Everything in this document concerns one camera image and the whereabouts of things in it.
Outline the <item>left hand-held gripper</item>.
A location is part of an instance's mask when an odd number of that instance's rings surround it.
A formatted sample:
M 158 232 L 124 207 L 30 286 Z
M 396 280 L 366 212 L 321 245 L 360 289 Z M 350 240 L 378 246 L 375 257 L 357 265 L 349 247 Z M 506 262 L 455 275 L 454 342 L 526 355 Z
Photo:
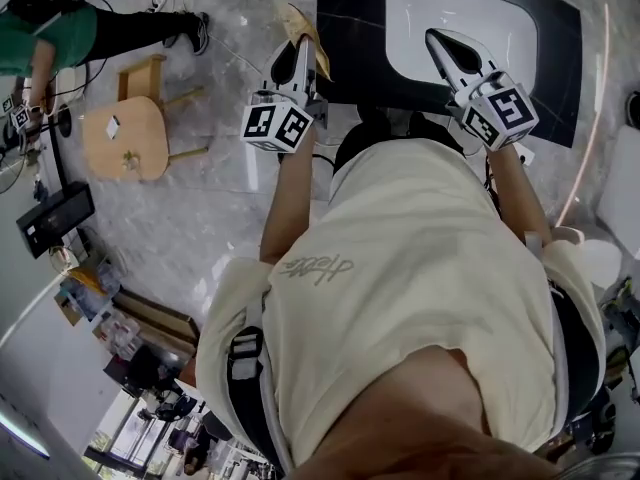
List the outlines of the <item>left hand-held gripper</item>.
M 240 140 L 267 152 L 295 153 L 314 122 L 327 126 L 328 101 L 315 90 L 316 48 L 309 36 L 299 43 L 287 40 L 273 53 L 262 71 L 260 89 L 251 95 L 240 127 Z M 301 87 L 302 101 L 292 95 L 269 91 L 284 86 Z

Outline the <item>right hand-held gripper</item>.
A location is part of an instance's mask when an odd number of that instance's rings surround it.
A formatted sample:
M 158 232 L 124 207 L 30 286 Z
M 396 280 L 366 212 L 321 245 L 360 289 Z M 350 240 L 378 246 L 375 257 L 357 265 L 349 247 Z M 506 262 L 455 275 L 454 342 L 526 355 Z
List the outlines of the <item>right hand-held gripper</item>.
M 425 44 L 440 77 L 457 91 L 446 108 L 486 149 L 516 143 L 538 125 L 523 86 L 497 70 L 497 61 L 482 43 L 460 32 L 430 28 Z

